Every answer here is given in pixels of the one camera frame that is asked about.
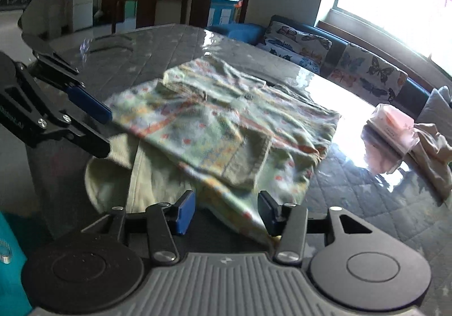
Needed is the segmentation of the teal sleeve forearm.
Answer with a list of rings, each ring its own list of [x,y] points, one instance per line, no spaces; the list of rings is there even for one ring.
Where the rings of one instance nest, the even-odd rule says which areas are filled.
[[[7,220],[1,214],[0,302],[1,315],[24,316],[32,311],[21,283],[24,255]]]

